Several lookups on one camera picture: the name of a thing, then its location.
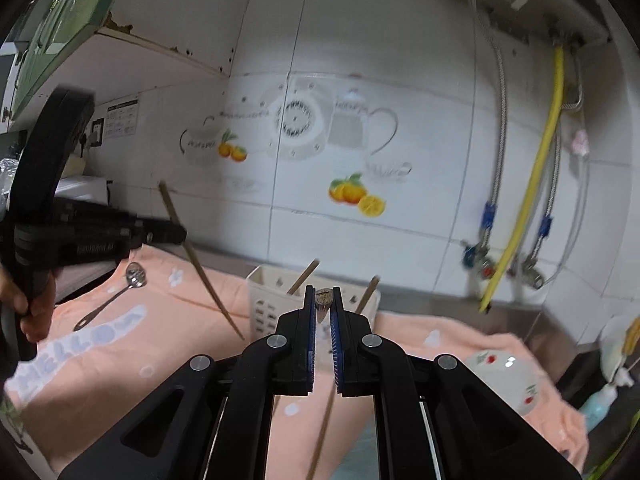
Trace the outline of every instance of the green cabinet door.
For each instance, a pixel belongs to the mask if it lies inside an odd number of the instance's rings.
[[[17,118],[62,62],[107,17],[113,0],[55,0],[38,26],[18,74],[12,117]]]

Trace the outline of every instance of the tile wall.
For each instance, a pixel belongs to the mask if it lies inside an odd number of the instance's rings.
[[[497,36],[510,99],[492,238],[499,257],[546,120],[552,51],[536,39],[525,45]],[[618,63],[609,77],[616,85],[624,76],[613,48],[592,57]],[[603,293],[628,280],[621,270],[609,276],[614,263],[622,266],[618,249],[635,189],[628,124],[610,127],[614,119],[632,121],[628,101],[620,105],[600,89],[602,76],[589,61],[588,99],[596,104],[591,111],[587,101],[584,118],[594,139],[582,234],[554,284],[535,292],[505,279],[496,295],[546,301],[575,341],[595,338],[612,310]],[[572,80],[570,59],[567,65]],[[463,2],[250,0],[229,80],[139,98],[135,134],[89,154],[92,171],[114,181],[115,205],[164,214],[155,191],[164,178],[191,237],[218,250],[292,267],[320,258],[327,274],[360,282],[378,274],[389,285],[452,296],[484,286],[462,268],[461,242],[476,241],[489,193],[497,74]],[[583,118],[565,115],[562,126],[566,146]],[[577,164],[564,147],[554,225],[540,259],[547,275],[561,257],[576,195]]]

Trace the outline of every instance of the pink towel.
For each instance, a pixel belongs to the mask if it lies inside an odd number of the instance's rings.
[[[82,317],[126,285],[127,262],[121,263],[107,282],[56,309],[49,338],[38,347],[38,358],[21,364],[7,383],[27,432],[55,472],[190,357],[204,353],[222,359],[239,354],[249,341],[249,295],[244,280],[207,271],[247,338],[242,342],[213,306],[189,262],[148,246],[132,253],[130,261],[145,268],[146,286],[128,290],[91,325],[73,332]],[[407,353],[426,358],[449,352],[464,359],[480,349],[507,349],[531,359],[543,374],[513,335],[485,336],[450,319],[380,313],[376,332],[396,341]],[[269,479],[306,477],[333,384],[332,374],[316,370],[312,394],[281,398],[271,427]],[[369,397],[335,398],[316,480],[330,478],[372,416]],[[556,449],[566,451],[577,468],[582,467],[587,451],[582,417],[562,402],[550,381],[542,382],[541,399],[526,419]]]

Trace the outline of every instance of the blue hose connector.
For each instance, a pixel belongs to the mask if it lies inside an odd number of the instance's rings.
[[[549,215],[546,215],[540,221],[540,229],[538,231],[538,236],[540,238],[547,238],[549,236],[549,233],[551,232],[551,222],[552,221],[553,221],[553,218],[551,216],[549,216]]]
[[[497,205],[487,202],[484,204],[484,212],[482,213],[482,229],[491,229],[494,226],[495,211]]]

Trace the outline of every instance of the teal cloth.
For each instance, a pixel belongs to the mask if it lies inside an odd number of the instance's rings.
[[[331,480],[378,480],[379,478],[376,425],[371,421],[334,471]]]

